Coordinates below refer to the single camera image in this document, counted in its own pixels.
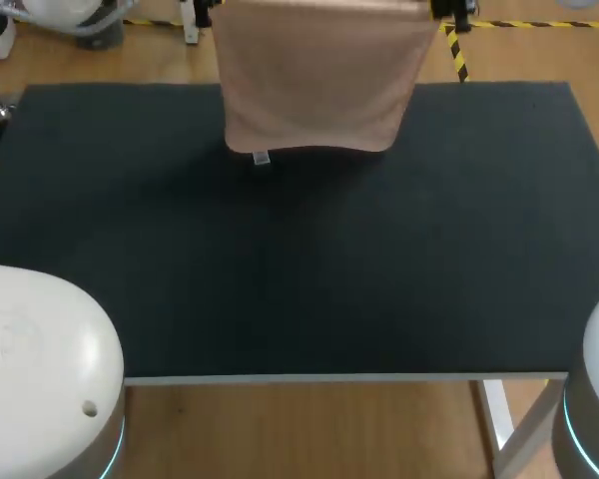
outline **hazard tape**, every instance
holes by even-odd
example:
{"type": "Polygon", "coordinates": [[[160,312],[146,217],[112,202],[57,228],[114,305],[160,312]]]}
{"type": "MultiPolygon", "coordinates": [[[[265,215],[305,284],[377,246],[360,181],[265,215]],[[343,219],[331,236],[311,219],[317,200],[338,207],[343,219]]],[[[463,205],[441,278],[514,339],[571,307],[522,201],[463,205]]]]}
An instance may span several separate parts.
{"type": "MultiPolygon", "coordinates": [[[[182,28],[182,22],[167,22],[164,20],[128,19],[126,25],[142,25],[148,27],[182,28]]],[[[599,22],[518,22],[518,21],[472,21],[470,25],[475,28],[599,28],[599,22]]],[[[454,28],[454,23],[442,23],[445,27],[454,28]]]]}
{"type": "Polygon", "coordinates": [[[463,58],[463,54],[461,53],[461,49],[459,48],[459,39],[457,38],[455,28],[449,25],[443,28],[446,34],[446,39],[448,40],[448,46],[450,47],[450,53],[452,53],[452,60],[455,65],[455,72],[457,72],[457,76],[459,77],[459,83],[469,82],[470,76],[468,76],[466,60],[463,58]]]}
{"type": "MultiPolygon", "coordinates": [[[[599,28],[599,22],[517,22],[517,21],[472,21],[475,28],[599,28]]],[[[454,23],[443,23],[443,27],[454,27],[454,23]]]]}
{"type": "Polygon", "coordinates": [[[142,25],[144,27],[168,27],[168,28],[182,28],[182,22],[166,22],[163,20],[134,20],[125,19],[125,25],[142,25]]]}

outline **small hole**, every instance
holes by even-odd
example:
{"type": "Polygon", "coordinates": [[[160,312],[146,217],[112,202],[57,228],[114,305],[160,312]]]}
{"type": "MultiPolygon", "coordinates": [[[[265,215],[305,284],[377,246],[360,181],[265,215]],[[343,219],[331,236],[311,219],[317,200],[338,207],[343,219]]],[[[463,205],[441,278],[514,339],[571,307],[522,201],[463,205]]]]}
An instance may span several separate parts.
{"type": "Polygon", "coordinates": [[[84,401],[82,403],[82,412],[89,417],[96,417],[98,415],[98,406],[93,401],[84,401]]]}

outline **table leg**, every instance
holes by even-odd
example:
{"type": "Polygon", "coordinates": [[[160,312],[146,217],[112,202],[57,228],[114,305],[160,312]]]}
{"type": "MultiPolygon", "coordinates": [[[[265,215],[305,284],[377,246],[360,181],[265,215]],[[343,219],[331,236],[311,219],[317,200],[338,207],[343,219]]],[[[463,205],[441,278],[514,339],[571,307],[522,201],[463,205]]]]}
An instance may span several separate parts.
{"type": "Polygon", "coordinates": [[[550,440],[552,421],[564,381],[551,380],[513,429],[503,383],[486,380],[479,384],[481,402],[493,448],[495,479],[514,479],[538,450],[550,440]]]}

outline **beige towel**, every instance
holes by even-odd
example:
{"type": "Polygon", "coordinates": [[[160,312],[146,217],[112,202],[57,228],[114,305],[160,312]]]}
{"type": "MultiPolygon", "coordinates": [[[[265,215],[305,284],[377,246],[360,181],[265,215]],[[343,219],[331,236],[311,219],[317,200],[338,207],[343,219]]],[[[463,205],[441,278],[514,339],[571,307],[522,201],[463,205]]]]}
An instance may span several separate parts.
{"type": "Polygon", "coordinates": [[[387,149],[438,27],[414,0],[227,0],[212,18],[226,140],[242,153],[387,149]]]}

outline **metal table frame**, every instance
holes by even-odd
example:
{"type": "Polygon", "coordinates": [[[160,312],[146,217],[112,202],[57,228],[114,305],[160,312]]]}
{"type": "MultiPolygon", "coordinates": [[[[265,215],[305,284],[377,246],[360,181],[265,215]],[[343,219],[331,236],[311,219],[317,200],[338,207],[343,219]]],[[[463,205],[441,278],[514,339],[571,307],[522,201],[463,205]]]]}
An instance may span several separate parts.
{"type": "Polygon", "coordinates": [[[237,376],[129,377],[127,386],[201,384],[266,384],[302,382],[426,382],[474,381],[488,428],[495,479],[514,479],[550,440],[552,421],[563,394],[566,373],[483,374],[262,374],[237,376]],[[503,379],[545,379],[548,384],[515,428],[503,379]]]}

